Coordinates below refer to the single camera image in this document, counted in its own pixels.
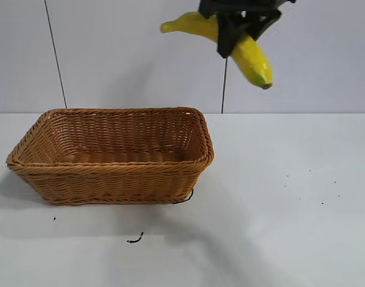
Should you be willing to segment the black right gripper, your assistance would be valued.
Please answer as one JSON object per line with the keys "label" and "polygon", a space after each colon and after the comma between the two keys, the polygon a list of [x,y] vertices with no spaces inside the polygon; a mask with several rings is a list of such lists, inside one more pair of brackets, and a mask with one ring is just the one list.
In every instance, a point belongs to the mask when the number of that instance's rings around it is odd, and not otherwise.
{"label": "black right gripper", "polygon": [[226,59],[245,36],[257,41],[280,18],[277,10],[286,2],[296,0],[201,0],[203,16],[216,14],[218,22],[217,52]]}

